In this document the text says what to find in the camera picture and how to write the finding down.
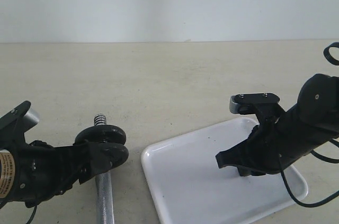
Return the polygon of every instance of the printed label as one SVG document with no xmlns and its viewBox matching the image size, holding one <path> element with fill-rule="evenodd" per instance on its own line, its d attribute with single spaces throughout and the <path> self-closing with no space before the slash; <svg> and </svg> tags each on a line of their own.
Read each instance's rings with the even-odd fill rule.
<svg viewBox="0 0 339 224">
<path fill-rule="evenodd" d="M 3 199 L 10 192 L 15 176 L 15 163 L 13 155 L 7 150 L 0 150 L 0 199 Z"/>
</svg>

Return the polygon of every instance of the table surface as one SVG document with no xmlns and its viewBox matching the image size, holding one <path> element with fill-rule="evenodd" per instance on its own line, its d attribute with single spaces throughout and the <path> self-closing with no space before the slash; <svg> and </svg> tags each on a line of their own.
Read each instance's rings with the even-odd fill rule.
<svg viewBox="0 0 339 224">
<path fill-rule="evenodd" d="M 95 114 L 105 113 L 108 123 L 126 131 L 130 151 L 127 162 L 112 171 L 115 221 L 157 224 L 142 150 L 237 117 L 228 110 L 233 94 L 272 92 L 288 109 L 312 75 L 338 75 L 322 55 L 332 42 L 0 44 L 0 114 L 29 100 L 41 121 L 26 133 L 27 142 L 65 146 L 93 124 Z M 335 150 L 324 145 L 319 152 L 336 157 Z M 335 165 L 306 156 L 295 166 L 309 185 L 305 202 L 338 189 Z M 33 223 L 95 223 L 95 198 L 94 180 L 76 183 L 40 204 Z M 293 205 L 256 223 L 338 223 L 338 202 L 315 209 Z M 31 211 L 9 203 L 0 223 L 25 223 Z"/>
</svg>

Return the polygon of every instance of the threaded bolt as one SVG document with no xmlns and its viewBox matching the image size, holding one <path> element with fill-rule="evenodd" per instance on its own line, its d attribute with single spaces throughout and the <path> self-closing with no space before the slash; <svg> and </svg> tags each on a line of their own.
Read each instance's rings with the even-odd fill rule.
<svg viewBox="0 0 339 224">
<path fill-rule="evenodd" d="M 105 125 L 106 124 L 106 116 L 104 114 L 97 114 L 94 117 L 94 126 Z"/>
</svg>

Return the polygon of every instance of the white tray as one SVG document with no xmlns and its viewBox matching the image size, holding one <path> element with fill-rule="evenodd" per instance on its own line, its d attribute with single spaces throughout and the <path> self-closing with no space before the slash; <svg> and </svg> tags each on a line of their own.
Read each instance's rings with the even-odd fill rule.
<svg viewBox="0 0 339 224">
<path fill-rule="evenodd" d="M 240 177 L 235 167 L 218 168 L 215 155 L 246 139 L 256 124 L 237 118 L 144 150 L 141 162 L 162 224 L 248 224 L 294 203 L 280 174 Z M 304 199 L 305 179 L 293 166 L 285 173 Z"/>
</svg>

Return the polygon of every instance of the silver metal rod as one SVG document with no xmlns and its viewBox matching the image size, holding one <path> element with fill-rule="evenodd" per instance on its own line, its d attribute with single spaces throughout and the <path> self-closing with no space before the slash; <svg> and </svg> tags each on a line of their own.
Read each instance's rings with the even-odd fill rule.
<svg viewBox="0 0 339 224">
<path fill-rule="evenodd" d="M 106 117 L 103 114 L 97 114 L 94 117 L 94 125 L 100 126 L 103 124 L 106 124 Z M 97 224 L 114 224 L 111 172 L 97 175 L 95 183 Z"/>
</svg>

